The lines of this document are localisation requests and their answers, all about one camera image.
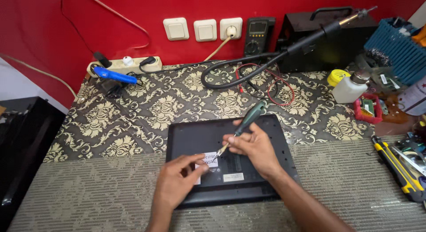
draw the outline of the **person's right hand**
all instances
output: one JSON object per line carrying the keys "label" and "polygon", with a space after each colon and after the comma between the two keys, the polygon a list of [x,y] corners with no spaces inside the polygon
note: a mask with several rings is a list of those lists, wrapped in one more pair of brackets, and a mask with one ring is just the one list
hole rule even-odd
{"label": "person's right hand", "polygon": [[[233,124],[239,125],[241,121],[233,121]],[[252,123],[249,129],[253,132],[252,134],[242,133],[239,137],[234,137],[232,134],[224,135],[222,144],[229,142],[230,152],[248,156],[257,172],[266,180],[282,173],[284,169],[278,163],[267,133],[255,123]]]}

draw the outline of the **person's left hand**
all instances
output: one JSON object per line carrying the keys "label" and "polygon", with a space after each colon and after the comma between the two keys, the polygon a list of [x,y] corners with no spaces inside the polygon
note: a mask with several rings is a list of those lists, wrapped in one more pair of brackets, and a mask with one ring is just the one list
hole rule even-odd
{"label": "person's left hand", "polygon": [[[197,179],[209,170],[209,166],[202,161],[204,157],[204,154],[182,155],[164,164],[158,175],[152,206],[172,212],[191,191]],[[200,167],[193,171],[191,163]]]}

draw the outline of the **multimeter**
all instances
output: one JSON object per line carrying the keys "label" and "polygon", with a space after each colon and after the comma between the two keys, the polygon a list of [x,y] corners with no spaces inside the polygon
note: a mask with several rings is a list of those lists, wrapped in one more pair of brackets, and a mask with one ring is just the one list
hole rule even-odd
{"label": "multimeter", "polygon": [[275,17],[252,17],[247,19],[244,56],[266,52],[274,31]]}

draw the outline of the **power strip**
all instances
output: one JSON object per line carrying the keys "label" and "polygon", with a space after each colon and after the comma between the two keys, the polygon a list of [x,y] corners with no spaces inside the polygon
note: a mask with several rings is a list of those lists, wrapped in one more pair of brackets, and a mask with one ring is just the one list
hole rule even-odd
{"label": "power strip", "polygon": [[[136,74],[142,74],[143,72],[141,72],[141,70],[139,70],[139,63],[141,63],[142,60],[145,60],[147,57],[142,57],[142,58],[133,58],[133,64],[130,66],[126,66],[123,63],[123,60],[110,60],[110,62],[112,63],[112,65],[110,67],[108,67],[108,70],[111,71],[115,71],[118,72],[120,74],[127,74],[129,72],[134,72]],[[161,62],[160,57],[158,56],[154,56],[154,58],[156,59],[156,61],[152,64],[147,64],[142,66],[142,69],[144,71],[158,71],[162,69],[163,63]],[[99,61],[94,61],[89,63],[89,65],[87,66],[87,72],[92,76],[92,77],[98,77],[97,74],[95,74],[92,70],[91,70],[91,66],[93,64],[96,65],[101,65],[101,63]]]}

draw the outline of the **blue handle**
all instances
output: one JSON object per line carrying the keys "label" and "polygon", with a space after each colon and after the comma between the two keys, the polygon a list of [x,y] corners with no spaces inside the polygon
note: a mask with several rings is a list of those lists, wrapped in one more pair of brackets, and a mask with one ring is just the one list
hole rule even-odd
{"label": "blue handle", "polygon": [[136,84],[136,82],[138,82],[138,80],[133,76],[123,75],[115,71],[110,71],[105,69],[104,67],[97,66],[93,70],[98,76],[102,78],[108,78],[108,79],[125,82],[129,84]]}

